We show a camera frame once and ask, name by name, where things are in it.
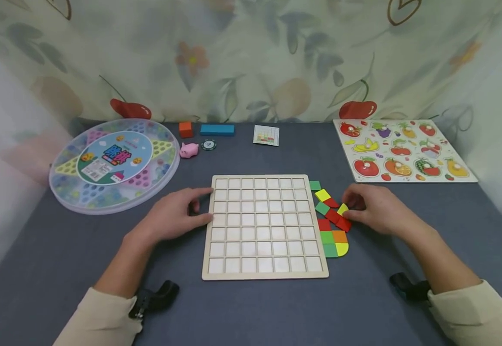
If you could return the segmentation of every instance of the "red apple print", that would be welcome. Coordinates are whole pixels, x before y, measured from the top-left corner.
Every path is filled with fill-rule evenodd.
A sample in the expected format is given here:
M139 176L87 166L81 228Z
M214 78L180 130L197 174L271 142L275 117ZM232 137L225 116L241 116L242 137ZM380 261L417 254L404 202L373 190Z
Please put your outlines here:
M123 118L151 119L150 109L139 103L128 103L120 101L119 99L111 99L110 105L114 111L119 113Z
M365 101L350 101L345 103L345 105L341 106L339 109L339 118L340 119L367 119L370 117L376 109L378 105L376 102Z
M342 132L342 134L353 138L357 138L361 135L361 129L359 127L355 127L348 123L341 123L339 131Z
M372 157L361 157L360 160L353 163L353 167L362 176L376 176L380 173L380 169Z

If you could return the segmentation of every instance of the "beige sleeve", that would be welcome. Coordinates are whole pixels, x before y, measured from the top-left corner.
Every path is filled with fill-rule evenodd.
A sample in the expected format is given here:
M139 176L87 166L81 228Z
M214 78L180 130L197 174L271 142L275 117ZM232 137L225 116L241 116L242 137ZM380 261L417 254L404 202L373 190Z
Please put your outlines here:
M53 346L132 345L141 331L141 322L128 317L135 303L90 288Z
M488 284L434 295L430 311L458 346L502 346L502 298Z

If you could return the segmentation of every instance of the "yellow tile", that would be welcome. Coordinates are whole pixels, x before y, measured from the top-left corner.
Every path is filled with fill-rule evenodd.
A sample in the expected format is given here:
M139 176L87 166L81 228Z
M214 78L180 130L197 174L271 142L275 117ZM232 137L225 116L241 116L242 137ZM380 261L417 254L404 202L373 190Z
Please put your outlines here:
M339 257L344 256L349 251L349 244L336 243L336 250Z
M330 198L330 194L326 192L326 190L322 189L314 193L314 195L321 201L325 201Z
M343 212L348 210L349 208L347 207L347 205L345 205L345 203L342 203L341 207L338 209L338 214L343 216Z

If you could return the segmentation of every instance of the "fruit puzzle board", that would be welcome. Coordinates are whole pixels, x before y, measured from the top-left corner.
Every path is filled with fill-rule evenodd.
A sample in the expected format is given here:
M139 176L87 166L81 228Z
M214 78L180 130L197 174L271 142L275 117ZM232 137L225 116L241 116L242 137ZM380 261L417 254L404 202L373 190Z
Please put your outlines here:
M431 120L334 120L358 183L477 182Z
M328 277L306 175L215 175L203 280Z

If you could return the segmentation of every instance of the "wooden grid board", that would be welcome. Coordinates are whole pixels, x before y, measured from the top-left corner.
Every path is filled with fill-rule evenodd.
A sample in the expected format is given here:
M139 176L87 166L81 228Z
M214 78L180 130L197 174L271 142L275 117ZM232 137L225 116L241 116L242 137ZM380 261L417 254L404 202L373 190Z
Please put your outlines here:
M306 175L215 175L203 280L328 277Z

